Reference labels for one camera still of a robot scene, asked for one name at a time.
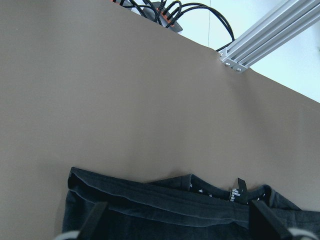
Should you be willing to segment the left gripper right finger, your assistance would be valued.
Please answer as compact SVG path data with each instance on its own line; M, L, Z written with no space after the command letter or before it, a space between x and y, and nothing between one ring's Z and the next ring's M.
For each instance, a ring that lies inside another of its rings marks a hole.
M249 233L253 240L292 240L293 235L259 200L249 203Z

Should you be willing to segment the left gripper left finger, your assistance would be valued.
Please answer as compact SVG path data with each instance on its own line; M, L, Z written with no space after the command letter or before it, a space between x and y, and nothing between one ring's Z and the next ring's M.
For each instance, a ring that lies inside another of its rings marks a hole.
M82 225L78 239L79 240L93 240L99 223L108 209L108 202L98 202L92 208L90 214Z

